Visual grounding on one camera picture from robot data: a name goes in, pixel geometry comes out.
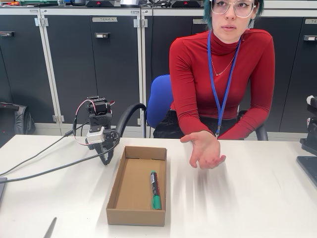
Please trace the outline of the person's right hand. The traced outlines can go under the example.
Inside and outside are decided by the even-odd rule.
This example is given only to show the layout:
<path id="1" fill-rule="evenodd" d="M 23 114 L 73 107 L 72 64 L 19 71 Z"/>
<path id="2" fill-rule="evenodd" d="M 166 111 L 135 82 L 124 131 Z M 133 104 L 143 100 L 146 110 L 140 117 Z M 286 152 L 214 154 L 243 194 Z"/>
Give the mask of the person's right hand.
<path id="1" fill-rule="evenodd" d="M 213 169 L 223 163 L 225 155 L 220 154 L 220 142 L 209 131 L 193 132 L 183 136 L 182 143 L 192 142 L 192 154 L 189 160 L 193 168 Z"/>

